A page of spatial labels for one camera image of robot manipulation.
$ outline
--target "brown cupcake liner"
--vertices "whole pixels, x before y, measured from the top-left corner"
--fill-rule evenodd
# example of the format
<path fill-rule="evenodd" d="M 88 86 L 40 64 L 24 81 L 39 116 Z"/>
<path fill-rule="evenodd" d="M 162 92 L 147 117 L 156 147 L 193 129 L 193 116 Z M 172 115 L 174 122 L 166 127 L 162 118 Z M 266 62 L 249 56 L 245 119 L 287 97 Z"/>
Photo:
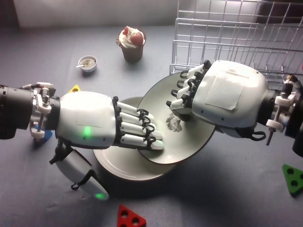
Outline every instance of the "brown cupcake liner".
<path fill-rule="evenodd" d="M 140 30 L 140 32 L 143 33 L 143 38 L 145 39 L 145 42 L 146 42 L 145 33 L 141 30 Z M 116 44 L 121 47 L 124 59 L 129 63 L 135 63 L 135 62 L 139 61 L 142 58 L 143 47 L 144 47 L 145 43 L 142 46 L 137 46 L 136 48 L 126 48 L 119 41 L 120 33 L 118 34 L 118 37 L 116 39 Z"/>

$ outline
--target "green triangle block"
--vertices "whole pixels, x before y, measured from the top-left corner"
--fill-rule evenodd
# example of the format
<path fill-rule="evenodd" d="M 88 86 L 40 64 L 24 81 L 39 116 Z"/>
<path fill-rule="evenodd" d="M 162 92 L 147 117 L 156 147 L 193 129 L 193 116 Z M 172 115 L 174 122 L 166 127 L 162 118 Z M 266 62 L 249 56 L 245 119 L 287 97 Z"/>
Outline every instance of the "green triangle block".
<path fill-rule="evenodd" d="M 282 166 L 282 170 L 289 193 L 294 197 L 297 196 L 303 191 L 303 171 L 286 164 Z"/>

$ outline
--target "metal wire basket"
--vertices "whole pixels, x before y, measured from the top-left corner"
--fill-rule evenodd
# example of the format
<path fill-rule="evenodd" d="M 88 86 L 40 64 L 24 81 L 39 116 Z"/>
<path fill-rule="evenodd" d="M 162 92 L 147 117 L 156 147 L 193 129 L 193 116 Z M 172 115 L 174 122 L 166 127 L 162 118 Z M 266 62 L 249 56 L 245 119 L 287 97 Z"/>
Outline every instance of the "metal wire basket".
<path fill-rule="evenodd" d="M 179 0 L 169 72 L 206 59 L 236 61 L 280 89 L 285 75 L 303 76 L 303 17 L 296 12 L 303 3 Z"/>

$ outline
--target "green light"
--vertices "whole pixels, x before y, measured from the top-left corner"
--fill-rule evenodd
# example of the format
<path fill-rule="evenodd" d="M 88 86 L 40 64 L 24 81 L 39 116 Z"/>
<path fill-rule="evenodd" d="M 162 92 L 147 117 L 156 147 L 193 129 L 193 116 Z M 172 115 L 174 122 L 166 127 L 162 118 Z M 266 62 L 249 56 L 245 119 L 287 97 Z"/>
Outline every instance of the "green light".
<path fill-rule="evenodd" d="M 83 137 L 88 138 L 88 139 L 91 137 L 91 127 L 90 126 L 86 126 L 84 128 Z"/>
<path fill-rule="evenodd" d="M 105 199 L 105 194 L 95 194 L 95 197 L 99 200 Z"/>

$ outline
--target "gray tablecloth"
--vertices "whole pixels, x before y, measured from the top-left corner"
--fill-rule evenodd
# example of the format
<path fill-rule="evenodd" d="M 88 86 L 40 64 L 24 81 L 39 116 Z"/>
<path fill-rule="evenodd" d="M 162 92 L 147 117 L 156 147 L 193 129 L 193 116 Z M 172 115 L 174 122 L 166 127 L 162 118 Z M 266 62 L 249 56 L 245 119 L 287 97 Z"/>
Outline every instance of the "gray tablecloth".
<path fill-rule="evenodd" d="M 169 74 L 174 27 L 145 27 L 144 55 L 136 65 L 124 61 L 115 43 L 122 29 L 0 30 L 0 83 L 52 82 L 58 96 L 75 84 L 121 100 L 143 96 Z M 98 59 L 89 76 L 75 67 L 84 55 Z M 258 130 L 267 132 L 264 126 Z M 303 169 L 292 143 L 279 132 L 269 147 L 215 132 L 192 158 L 142 183 L 113 177 L 91 150 L 78 149 L 108 183 L 111 198 L 101 202 L 72 191 L 71 182 L 48 163 L 54 136 L 35 148 L 29 131 L 20 130 L 0 141 L 0 226 L 115 227 L 123 204 L 146 218 L 148 227 L 302 227 L 303 195 L 289 195 L 281 168 L 286 163 Z"/>

